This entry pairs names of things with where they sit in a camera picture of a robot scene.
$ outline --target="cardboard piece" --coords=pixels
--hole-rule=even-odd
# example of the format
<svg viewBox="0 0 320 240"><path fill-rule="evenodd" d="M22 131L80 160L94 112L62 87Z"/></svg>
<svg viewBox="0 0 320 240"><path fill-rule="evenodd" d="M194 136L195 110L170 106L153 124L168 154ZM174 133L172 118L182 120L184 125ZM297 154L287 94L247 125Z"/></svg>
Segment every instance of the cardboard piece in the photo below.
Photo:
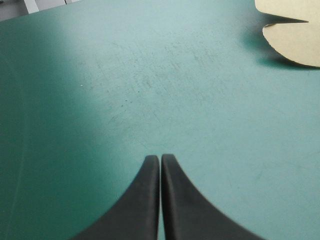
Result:
<svg viewBox="0 0 320 240"><path fill-rule="evenodd" d="M319 0L255 0L255 6L265 14L306 21L266 25L262 32L269 44L287 59L320 67Z"/></svg>

